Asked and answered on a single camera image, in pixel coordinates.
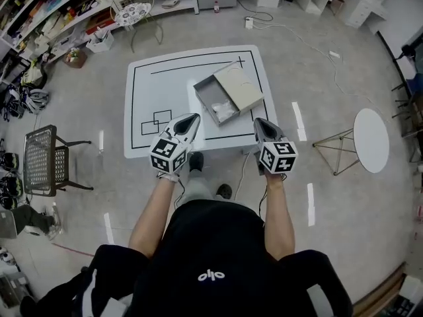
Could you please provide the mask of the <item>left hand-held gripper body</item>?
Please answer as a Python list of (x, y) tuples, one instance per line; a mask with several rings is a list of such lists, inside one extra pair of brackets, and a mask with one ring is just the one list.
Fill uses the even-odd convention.
[(152, 141), (149, 150), (151, 166), (159, 172), (176, 174), (187, 161), (191, 148), (191, 139), (180, 141), (176, 137), (167, 139), (158, 136)]

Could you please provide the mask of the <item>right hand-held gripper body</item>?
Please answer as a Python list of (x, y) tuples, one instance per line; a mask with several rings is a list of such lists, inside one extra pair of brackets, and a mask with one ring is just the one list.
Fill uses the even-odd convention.
[(278, 140), (266, 141), (255, 137), (258, 151), (255, 152), (259, 174), (286, 174), (291, 172), (298, 158), (298, 151), (293, 141), (282, 136)]

